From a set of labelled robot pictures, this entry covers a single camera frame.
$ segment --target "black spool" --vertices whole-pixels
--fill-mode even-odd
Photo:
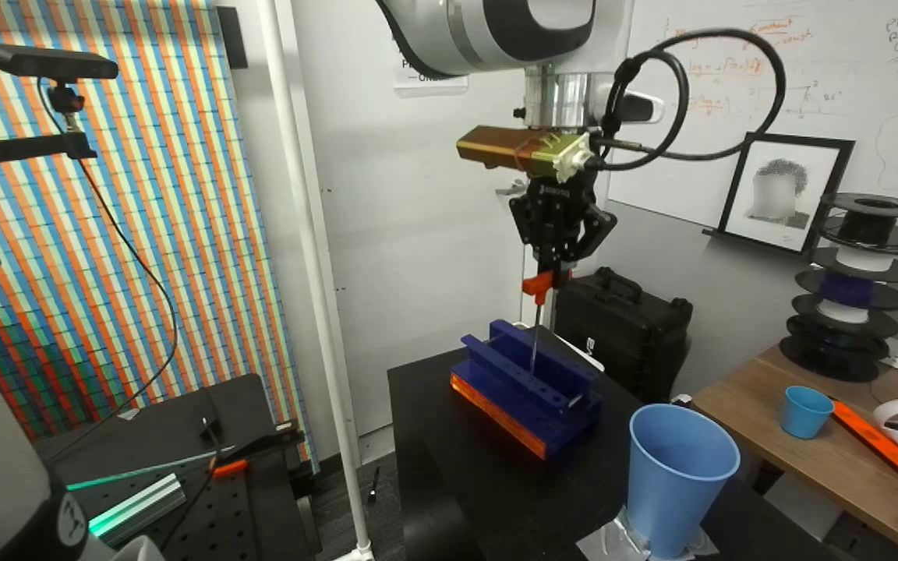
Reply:
[[[791,335],[781,341],[780,348],[809,372],[866,383],[876,379],[880,372],[877,361],[889,354],[884,340],[898,333],[898,323],[882,311],[898,309],[898,290],[883,284],[898,283],[898,259],[892,259],[888,270],[875,271],[843,265],[837,256],[849,251],[847,248],[898,256],[898,199],[842,192],[823,196],[821,206],[844,210],[844,214],[827,217],[816,227],[821,237],[835,242],[838,248],[814,253],[813,259],[823,270],[806,270],[795,277],[810,294],[792,301],[798,316],[788,319]],[[864,317],[862,313],[849,313],[852,309],[867,310],[866,322],[836,318]]]

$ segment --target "white pole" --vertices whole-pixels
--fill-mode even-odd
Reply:
[[[341,453],[341,465],[345,469],[345,486],[348,487],[348,501],[352,507],[352,522],[355,525],[356,546],[360,555],[370,553],[369,535],[366,533],[366,515],[362,508],[362,497],[359,494],[359,477],[356,466],[352,462],[352,438],[345,426],[341,392],[338,388],[338,373],[334,341],[331,338],[331,318],[328,316],[325,301],[324,275],[321,273],[320,255],[317,252],[317,240],[314,238],[313,213],[310,209],[310,198],[307,195],[307,182],[303,174],[303,159],[300,153],[299,137],[296,132],[296,116],[293,113],[293,100],[290,98],[289,81],[286,78],[284,52],[282,52],[282,36],[279,30],[279,18],[275,0],[259,0],[261,26],[265,41],[265,55],[268,60],[268,73],[272,82],[275,98],[275,113],[279,120],[279,132],[282,132],[282,153],[286,160],[289,188],[292,190],[293,203],[296,206],[297,223],[300,230],[300,245],[303,259],[307,267],[307,280],[310,283],[310,302],[314,308],[314,319],[317,323],[317,338],[321,344],[324,359],[324,377],[327,379],[328,397],[331,398],[331,414],[334,416],[334,428],[338,433],[338,450]]]

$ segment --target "framed picture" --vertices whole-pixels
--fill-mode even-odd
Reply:
[[[809,252],[826,217],[820,196],[837,191],[852,149],[848,139],[760,136],[741,152],[716,234]]]

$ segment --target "white paper sign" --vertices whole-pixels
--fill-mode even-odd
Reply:
[[[470,79],[466,76],[450,79],[431,79],[411,68],[404,55],[393,45],[393,88],[403,97],[456,96],[466,92]]]

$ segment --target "striped backdrop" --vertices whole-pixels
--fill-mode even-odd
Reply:
[[[181,335],[136,405],[255,372],[306,429],[213,1],[0,0],[0,42],[120,65],[77,88],[89,168]],[[0,139],[53,132],[36,80],[0,72]],[[29,436],[99,419],[164,360],[164,299],[67,157],[0,164],[0,256],[0,391]]]

